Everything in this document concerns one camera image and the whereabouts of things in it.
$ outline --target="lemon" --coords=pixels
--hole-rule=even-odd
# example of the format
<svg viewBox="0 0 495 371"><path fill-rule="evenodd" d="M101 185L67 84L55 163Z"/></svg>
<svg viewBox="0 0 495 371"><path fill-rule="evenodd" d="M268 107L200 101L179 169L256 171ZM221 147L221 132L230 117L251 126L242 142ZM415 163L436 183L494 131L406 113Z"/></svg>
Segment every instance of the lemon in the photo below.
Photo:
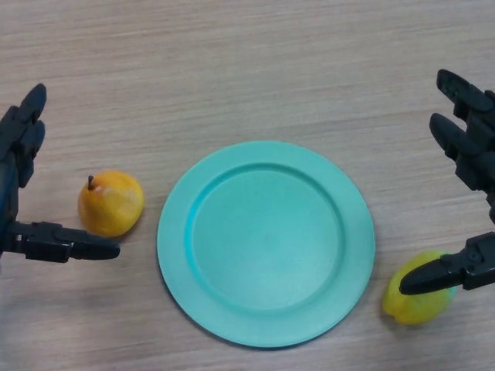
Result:
<svg viewBox="0 0 495 371"><path fill-rule="evenodd" d="M91 175L77 200L84 228L102 237L118 237L128 232L144 207L145 194L139 182L117 170Z"/></svg>
<svg viewBox="0 0 495 371"><path fill-rule="evenodd" d="M382 308L402 325L420 325L431 321L447 309L456 293L456 288L446 288L428 294L403 295L399 291L402 278L420 265L447 254L439 250L424 251L402 266L388 283Z"/></svg>

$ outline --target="wooden table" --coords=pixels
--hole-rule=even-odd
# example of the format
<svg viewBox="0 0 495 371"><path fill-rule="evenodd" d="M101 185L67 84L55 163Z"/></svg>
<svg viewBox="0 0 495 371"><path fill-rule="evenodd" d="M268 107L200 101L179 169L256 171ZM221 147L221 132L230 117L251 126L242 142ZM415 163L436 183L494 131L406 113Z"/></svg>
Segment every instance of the wooden table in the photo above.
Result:
<svg viewBox="0 0 495 371"><path fill-rule="evenodd" d="M388 278L420 250L493 228L433 140L452 105L437 70L495 88L493 0L17 0L0 5L2 113L48 87L46 140L21 220L78 227L77 193L104 168L135 175L146 211L105 262L5 254L0 370L378 371L495 369L493 286L459 292L421 328L381 314ZM156 263L159 214L212 151L276 139L316 150L362 190L377 231L365 295L323 337L277 352L201 332Z"/></svg>

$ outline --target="yellow lemon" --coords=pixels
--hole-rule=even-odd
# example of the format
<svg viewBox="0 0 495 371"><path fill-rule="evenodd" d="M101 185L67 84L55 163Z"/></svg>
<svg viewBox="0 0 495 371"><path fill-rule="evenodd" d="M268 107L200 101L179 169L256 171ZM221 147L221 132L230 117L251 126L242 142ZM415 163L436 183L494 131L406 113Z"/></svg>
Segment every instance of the yellow lemon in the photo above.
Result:
<svg viewBox="0 0 495 371"><path fill-rule="evenodd" d="M144 207L145 194L138 181L116 170L90 176L77 200L84 228L102 237L117 237L128 232Z"/></svg>
<svg viewBox="0 0 495 371"><path fill-rule="evenodd" d="M456 288L446 288L428 294L403 295L399 291L402 278L420 265L447 254L439 250L424 251L402 266L388 283L382 308L403 325L420 325L442 313L452 302Z"/></svg>

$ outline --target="plate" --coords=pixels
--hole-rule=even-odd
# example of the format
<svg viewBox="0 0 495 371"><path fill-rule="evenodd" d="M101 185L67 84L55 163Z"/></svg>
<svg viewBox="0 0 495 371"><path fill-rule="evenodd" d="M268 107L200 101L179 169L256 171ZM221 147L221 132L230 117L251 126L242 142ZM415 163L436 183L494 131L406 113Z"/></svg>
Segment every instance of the plate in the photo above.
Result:
<svg viewBox="0 0 495 371"><path fill-rule="evenodd" d="M307 342L355 306L373 268L362 195L306 148L221 149L176 184L158 228L165 283L198 325L237 344Z"/></svg>

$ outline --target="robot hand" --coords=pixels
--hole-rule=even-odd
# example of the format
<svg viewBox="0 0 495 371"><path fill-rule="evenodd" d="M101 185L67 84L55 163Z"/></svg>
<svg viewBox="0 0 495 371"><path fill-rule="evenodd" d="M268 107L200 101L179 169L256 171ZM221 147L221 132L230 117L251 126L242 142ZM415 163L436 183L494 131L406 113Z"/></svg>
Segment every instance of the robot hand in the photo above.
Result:
<svg viewBox="0 0 495 371"><path fill-rule="evenodd" d="M445 155L456 162L456 175L471 189L484 191L495 223L495 94L484 93L462 77L440 70L437 87L454 103L454 115L466 132L441 114L433 114L430 130ZM402 294L424 294L461 284L471 290L495 282L495 233L466 241L457 254L424 264L401 281Z"/></svg>
<svg viewBox="0 0 495 371"><path fill-rule="evenodd" d="M0 121L0 256L25 254L26 259L66 263L74 259L106 260L120 253L118 244L83 230L54 223L17 222L19 187L33 174L33 160L45 138L38 120L46 103L46 88L39 84L19 107L12 106Z"/></svg>

